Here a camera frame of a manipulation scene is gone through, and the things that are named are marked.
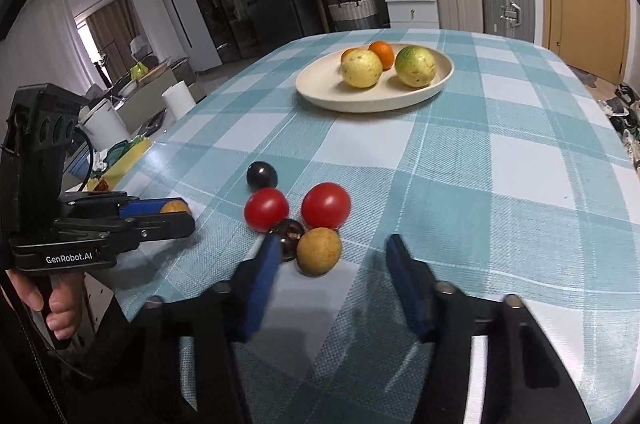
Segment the person's left hand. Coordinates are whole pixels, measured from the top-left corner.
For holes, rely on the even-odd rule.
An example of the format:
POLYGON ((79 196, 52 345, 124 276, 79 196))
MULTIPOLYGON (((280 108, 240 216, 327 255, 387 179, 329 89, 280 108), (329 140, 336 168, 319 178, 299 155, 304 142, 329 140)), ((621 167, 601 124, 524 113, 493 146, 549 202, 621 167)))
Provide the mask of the person's left hand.
POLYGON ((6 270, 21 301, 33 311, 50 308, 47 327, 58 340, 67 340, 78 331, 82 319, 84 299, 84 275, 69 273, 62 275, 50 295, 42 296, 35 283, 17 270, 6 270))

